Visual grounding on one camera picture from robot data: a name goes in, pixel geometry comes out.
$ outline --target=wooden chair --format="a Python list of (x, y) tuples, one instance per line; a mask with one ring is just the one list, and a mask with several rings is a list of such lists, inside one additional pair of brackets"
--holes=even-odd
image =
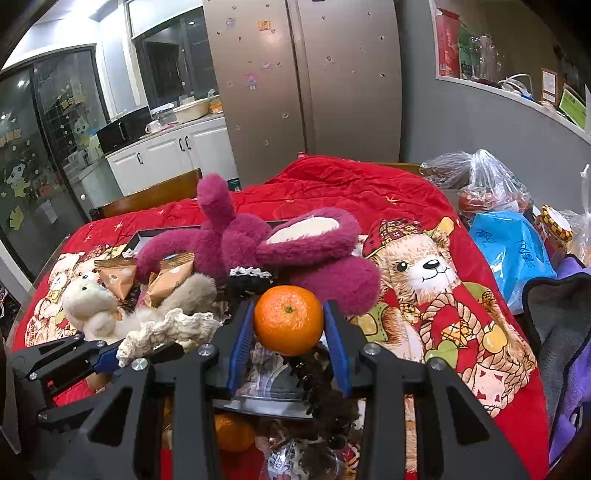
[(123, 213), (138, 212), (159, 207), (169, 202), (195, 198), (197, 183), (203, 178), (201, 169), (188, 171), (178, 177), (152, 185), (150, 188), (132, 193), (126, 197), (89, 211), (90, 218), (100, 220)]
[(399, 168), (400, 170), (409, 171), (410, 173), (414, 173), (415, 175), (421, 176), (420, 168), (421, 166), (416, 163), (388, 163), (388, 162), (375, 162), (377, 165), (381, 165), (383, 167), (392, 167), (392, 168)]

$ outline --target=blue gripper pad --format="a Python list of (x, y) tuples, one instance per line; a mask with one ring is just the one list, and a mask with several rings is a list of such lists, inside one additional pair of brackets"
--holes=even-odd
[(98, 374), (111, 374), (115, 370), (119, 369), (119, 361), (117, 360), (117, 348), (120, 342), (117, 342), (117, 346), (102, 353), (97, 363), (93, 365), (95, 372)]
[(244, 314), (240, 331), (238, 332), (238, 338), (230, 356), (227, 388), (231, 395), (234, 395), (236, 390), (242, 386), (242, 381), (244, 380), (246, 363), (251, 354), (252, 341), (255, 333), (254, 324), (252, 323), (254, 311), (255, 304), (254, 302), (250, 302)]
[[(324, 335), (326, 337), (326, 343), (328, 343), (329, 346), (330, 363), (332, 364), (333, 372), (335, 373), (336, 384), (345, 397), (350, 397), (352, 389), (351, 380), (349, 378), (349, 362), (345, 347), (340, 339), (335, 316), (333, 315), (328, 302), (324, 302), (323, 310)], [(340, 314), (337, 319), (341, 322), (345, 321)]]

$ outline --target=tangerine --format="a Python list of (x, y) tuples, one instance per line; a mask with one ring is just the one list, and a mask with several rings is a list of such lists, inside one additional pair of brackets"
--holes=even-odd
[(217, 445), (227, 452), (248, 450), (255, 441), (251, 424), (238, 415), (219, 413), (213, 416), (216, 425)]
[(322, 336), (322, 305), (305, 288), (273, 287), (256, 304), (254, 327), (263, 347), (283, 355), (301, 355)]

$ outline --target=refrigerator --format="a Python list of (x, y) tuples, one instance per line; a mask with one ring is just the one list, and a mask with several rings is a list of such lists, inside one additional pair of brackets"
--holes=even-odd
[(204, 2), (243, 186), (299, 152), (397, 162), (401, 63), (393, 0)]

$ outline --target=mug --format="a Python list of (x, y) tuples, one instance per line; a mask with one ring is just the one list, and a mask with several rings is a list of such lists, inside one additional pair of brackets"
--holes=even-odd
[(146, 125), (147, 134), (155, 134), (160, 130), (162, 130), (162, 125), (160, 125), (160, 122), (158, 122), (158, 120), (154, 120), (153, 122), (150, 122), (148, 125)]

